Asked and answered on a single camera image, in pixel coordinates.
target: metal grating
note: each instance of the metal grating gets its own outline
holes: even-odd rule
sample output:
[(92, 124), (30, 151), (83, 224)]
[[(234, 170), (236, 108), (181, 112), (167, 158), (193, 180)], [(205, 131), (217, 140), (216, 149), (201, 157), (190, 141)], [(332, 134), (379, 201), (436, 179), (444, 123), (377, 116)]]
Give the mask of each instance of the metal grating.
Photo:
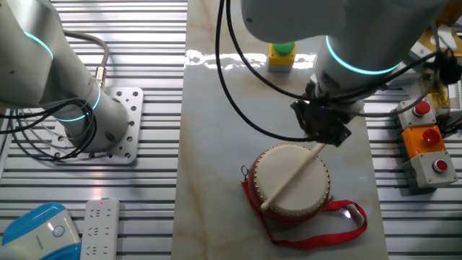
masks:
[[(138, 163), (134, 167), (55, 167), (11, 145), (0, 183), (0, 235), (17, 217), (49, 201), (61, 202), (83, 228), (84, 204), (121, 201), (119, 260), (170, 259), (183, 85), (187, 1), (52, 1), (67, 30), (90, 33), (111, 49), (107, 86), (144, 90)], [(102, 50), (69, 39), (94, 71)], [(367, 112), (389, 111), (407, 99), (379, 92)], [(54, 122), (46, 121), (49, 127)], [(390, 121), (368, 120), (373, 164), (390, 260), (462, 259), (462, 182), (434, 194), (408, 196), (401, 154)], [(37, 132), (51, 140), (43, 127)], [(462, 141), (446, 145), (462, 176)]]

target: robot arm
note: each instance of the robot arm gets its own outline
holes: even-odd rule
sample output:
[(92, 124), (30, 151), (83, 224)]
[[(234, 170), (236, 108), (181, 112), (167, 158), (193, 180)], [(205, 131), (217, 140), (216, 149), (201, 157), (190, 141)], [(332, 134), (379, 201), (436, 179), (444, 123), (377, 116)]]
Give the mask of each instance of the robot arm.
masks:
[(53, 57), (28, 38), (5, 0), (0, 0), (0, 25), (0, 35), (8, 35), (0, 37), (0, 107), (36, 106), (45, 91)]
[(332, 98), (393, 71), (447, 2), (243, 0), (242, 5), (245, 26), (263, 41), (328, 35), (316, 60), (315, 94)]

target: black cable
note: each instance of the black cable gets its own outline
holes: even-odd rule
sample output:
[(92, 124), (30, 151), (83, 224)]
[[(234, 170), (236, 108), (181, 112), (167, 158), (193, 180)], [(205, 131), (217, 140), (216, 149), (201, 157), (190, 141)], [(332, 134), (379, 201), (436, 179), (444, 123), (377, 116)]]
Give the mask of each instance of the black cable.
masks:
[(51, 115), (52, 115), (52, 113), (47, 113), (44, 116), (42, 116), (41, 118), (39, 118), (38, 120), (36, 120), (33, 123), (29, 124), (29, 125), (26, 125), (26, 126), (23, 126), (23, 127), (17, 127), (15, 129), (11, 128), (10, 130), (0, 131), (0, 134), (13, 134), (13, 133), (17, 133), (17, 132), (20, 132), (20, 131), (30, 129), (30, 128), (38, 125), (40, 122), (44, 121), (45, 119), (47, 119)]
[(43, 116), (43, 115), (46, 115), (48, 113), (55, 113), (56, 111), (59, 111), (61, 110), (62, 108), (64, 108), (65, 106), (67, 105), (74, 105), (75, 102), (77, 100), (68, 100), (62, 104), (59, 104), (57, 106), (54, 106), (52, 108), (49, 108), (47, 110), (44, 110), (44, 111), (41, 111), (39, 113), (31, 113), (29, 115), (23, 115), (23, 116), (7, 116), (7, 115), (3, 115), (3, 114), (0, 114), (0, 118), (8, 118), (8, 119), (24, 119), (24, 118), (32, 118), (32, 117), (36, 117), (36, 116)]
[[(82, 142), (72, 151), (70, 152), (69, 154), (67, 155), (64, 155), (63, 157), (56, 157), (54, 155), (50, 155), (48, 154), (47, 152), (44, 152), (42, 151), (41, 148), (37, 147), (36, 145), (33, 144), (32, 141), (30, 141), (30, 139), (28, 138), (28, 136), (26, 135), (26, 133), (24, 131), (22, 131), (22, 134), (24, 136), (24, 138), (26, 139), (26, 141), (34, 148), (36, 149), (38, 152), (40, 152), (41, 154), (45, 155), (47, 158), (44, 158), (44, 157), (39, 157), (37, 155), (33, 155), (31, 154), (30, 152), (28, 152), (22, 145), (21, 143), (19, 142), (18, 138), (17, 138), (17, 135), (16, 133), (13, 133), (13, 138), (15, 140), (15, 142), (17, 143), (18, 147), (26, 154), (26, 155), (29, 155), (31, 156), (32, 158), (36, 159), (36, 160), (40, 160), (40, 161), (49, 161), (49, 162), (54, 162), (54, 161), (62, 161), (62, 160), (65, 160), (65, 159), (70, 159), (70, 158), (73, 158), (73, 157), (76, 157), (77, 155), (79, 155), (80, 153), (82, 153), (90, 144), (91, 142), (93, 141), (93, 139), (95, 138), (96, 136), (96, 133), (97, 133), (97, 122), (96, 122), (96, 118), (95, 118), (95, 115), (93, 114), (92, 112), (92, 108), (80, 101), (80, 105), (83, 105), (82, 106), (82, 112), (84, 113), (85, 116), (85, 123), (86, 124), (90, 124), (90, 125), (93, 125), (93, 132), (90, 133), (90, 128), (87, 128), (87, 133), (85, 134)], [(21, 122), (18, 121), (17, 122), (19, 127), (22, 126)]]
[(217, 60), (217, 71), (218, 71), (218, 77), (219, 81), (222, 85), (223, 91), (225, 92), (226, 98), (230, 102), (232, 108), (236, 111), (236, 113), (253, 129), (256, 131), (259, 131), (262, 134), (265, 134), (269, 137), (273, 137), (276, 139), (288, 141), (288, 142), (311, 142), (313, 139), (311, 138), (294, 138), (294, 137), (286, 137), (286, 136), (280, 136), (278, 134), (273, 134), (269, 131), (266, 131), (262, 129), (261, 127), (255, 125), (247, 116), (244, 115), (244, 113), (239, 109), (239, 107), (236, 105), (234, 100), (231, 97), (230, 91), (228, 90), (225, 82), (225, 78), (223, 77), (223, 71), (222, 71), (222, 65), (219, 59), (219, 41), (220, 41), (220, 33), (222, 30), (222, 18), (223, 18), (223, 9), (225, 7), (225, 0), (220, 0), (219, 4), (219, 9), (218, 9), (218, 18), (217, 18), (217, 30), (215, 32), (215, 58)]
[[(9, 122), (11, 121), (11, 119), (8, 119), (7, 123), (6, 123), (6, 130), (9, 129), (10, 125), (9, 125)], [(6, 146), (6, 139), (8, 138), (8, 136), (6, 134), (3, 135), (3, 141), (1, 142), (1, 148), (0, 148), (0, 157), (1, 155), (4, 153), (4, 149), (5, 149), (5, 146)]]
[(76, 38), (76, 39), (89, 40), (89, 41), (92, 41), (92, 42), (98, 44), (99, 46), (103, 47), (104, 55), (103, 55), (103, 59), (101, 61), (100, 66), (101, 67), (106, 67), (106, 65), (108, 64), (108, 59), (109, 59), (109, 47), (104, 42), (104, 40), (101, 40), (98, 37), (91, 36), (91, 35), (88, 35), (88, 34), (85, 34), (85, 33), (71, 32), (71, 31), (68, 31), (68, 30), (64, 30), (64, 35), (68, 36), (68, 37)]
[(230, 5), (231, 5), (231, 1), (230, 0), (226, 0), (226, 18), (227, 18), (227, 26), (228, 26), (228, 30), (230, 32), (230, 37), (231, 37), (231, 41), (232, 41), (232, 44), (234, 45), (236, 51), (237, 51), (237, 54), (239, 55), (240, 59), (243, 61), (243, 63), (245, 64), (245, 66), (248, 68), (248, 70), (250, 72), (252, 72), (253, 75), (255, 75), (259, 80), (261, 80), (263, 83), (265, 83), (266, 85), (268, 85), (269, 87), (271, 87), (272, 89), (276, 90), (277, 92), (283, 94), (283, 95), (286, 95), (286, 96), (289, 96), (291, 98), (297, 98), (299, 100), (307, 100), (307, 101), (311, 101), (311, 100), (319, 100), (319, 101), (323, 101), (323, 102), (339, 102), (339, 101), (344, 101), (344, 100), (348, 100), (348, 99), (352, 99), (352, 98), (356, 98), (356, 97), (359, 97), (360, 95), (364, 95), (364, 94), (367, 94), (369, 92), (374, 92), (376, 91), (380, 86), (384, 85), (385, 83), (388, 83), (389, 81), (401, 76), (402, 74), (406, 73), (408, 70), (414, 68), (415, 66), (419, 65), (419, 64), (422, 64), (424, 63), (425, 61), (431, 59), (432, 57), (436, 56), (437, 55), (437, 52), (435, 53), (431, 53), (429, 55), (426, 55), (422, 58), (420, 58), (419, 60), (416, 60), (412, 63), (410, 63), (408, 66), (400, 69), (399, 71), (393, 73), (393, 74), (390, 74), (388, 75), (387, 77), (383, 78), (383, 79), (379, 79), (375, 82), (371, 82), (369, 84), (366, 84), (365, 86), (363, 87), (360, 87), (360, 90), (358, 90), (357, 92), (355, 93), (352, 93), (352, 94), (348, 94), (348, 95), (344, 95), (344, 96), (340, 96), (340, 97), (315, 97), (315, 98), (309, 98), (309, 97), (306, 97), (304, 95), (296, 95), (294, 93), (291, 93), (291, 92), (288, 92), (286, 90), (283, 90), (281, 89), (280, 87), (277, 87), (275, 84), (273, 84), (272, 82), (268, 81), (267, 79), (265, 79), (263, 76), (261, 76), (261, 74), (259, 74), (251, 65), (250, 63), (248, 62), (248, 60), (244, 57), (244, 53), (242, 52), (242, 50), (240, 49), (240, 46), (239, 46), (239, 43), (237, 42), (237, 38), (236, 38), (236, 35), (235, 35), (235, 32), (234, 32), (234, 29), (233, 29), (233, 26), (232, 26), (232, 18), (231, 18), (231, 8), (230, 8)]
[[(432, 26), (433, 36), (435, 37), (435, 40), (436, 40), (436, 42), (435, 42), (436, 52), (434, 52), (434, 53), (441, 54), (442, 51), (441, 51), (441, 47), (440, 47), (439, 38), (437, 37), (438, 36), (438, 30), (437, 30), (435, 21), (433, 21), (431, 23), (431, 26)], [(444, 56), (448, 55), (448, 51), (452, 51), (452, 50), (448, 47), (446, 49), (446, 51), (443, 53), (443, 55)], [(398, 115), (400, 113), (404, 113), (404, 112), (412, 109), (413, 107), (415, 107), (418, 103), (420, 103), (420, 101), (422, 101), (428, 95), (430, 90), (436, 84), (436, 80), (437, 80), (437, 77), (438, 77), (438, 71), (439, 71), (439, 68), (440, 68), (441, 58), (442, 58), (441, 55), (436, 55), (435, 62), (434, 62), (434, 65), (435, 65), (436, 69), (433, 72), (432, 81), (429, 83), (428, 88), (410, 105), (408, 105), (408, 106), (406, 106), (404, 108), (401, 108), (401, 109), (394, 108), (392, 111), (390, 111), (390, 113), (351, 113), (351, 114), (355, 115), (355, 116), (361, 116), (361, 117), (382, 118), (382, 117), (394, 117), (394, 116), (396, 116), (396, 115)]]

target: drumstick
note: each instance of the drumstick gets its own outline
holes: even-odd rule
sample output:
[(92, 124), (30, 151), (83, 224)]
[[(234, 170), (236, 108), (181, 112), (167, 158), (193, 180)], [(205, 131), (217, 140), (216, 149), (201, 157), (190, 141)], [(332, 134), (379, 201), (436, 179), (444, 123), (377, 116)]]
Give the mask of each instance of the drumstick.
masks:
[(300, 165), (298, 169), (296, 169), (289, 177), (279, 186), (276, 188), (276, 191), (260, 206), (260, 209), (265, 211), (269, 208), (269, 204), (285, 189), (287, 184), (308, 164), (310, 164), (311, 160), (313, 160), (316, 155), (326, 146), (326, 144), (316, 144), (316, 146), (311, 150), (311, 153), (303, 163)]

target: mounting plate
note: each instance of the mounting plate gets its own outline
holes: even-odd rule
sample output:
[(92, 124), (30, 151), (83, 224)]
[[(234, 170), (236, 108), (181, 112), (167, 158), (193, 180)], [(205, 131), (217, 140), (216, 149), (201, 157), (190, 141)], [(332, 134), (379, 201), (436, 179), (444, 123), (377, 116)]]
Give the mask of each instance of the mounting plate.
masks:
[[(139, 87), (106, 87), (105, 91), (110, 97), (117, 98), (122, 102), (128, 112), (128, 122), (133, 121), (134, 124), (130, 124), (121, 141), (107, 152), (83, 152), (74, 159), (68, 159), (66, 162), (56, 162), (56, 164), (129, 165), (135, 162), (138, 153), (141, 113), (143, 111), (143, 90)], [(132, 106), (136, 106), (138, 109), (132, 111)], [(66, 136), (64, 126), (58, 121), (56, 122), (55, 132), (62, 134), (63, 137)], [(68, 139), (62, 139), (59, 135), (53, 135), (51, 143), (59, 147), (73, 147), (73, 144)], [(65, 155), (69, 153), (69, 149), (50, 148), (52, 155), (57, 152)]]

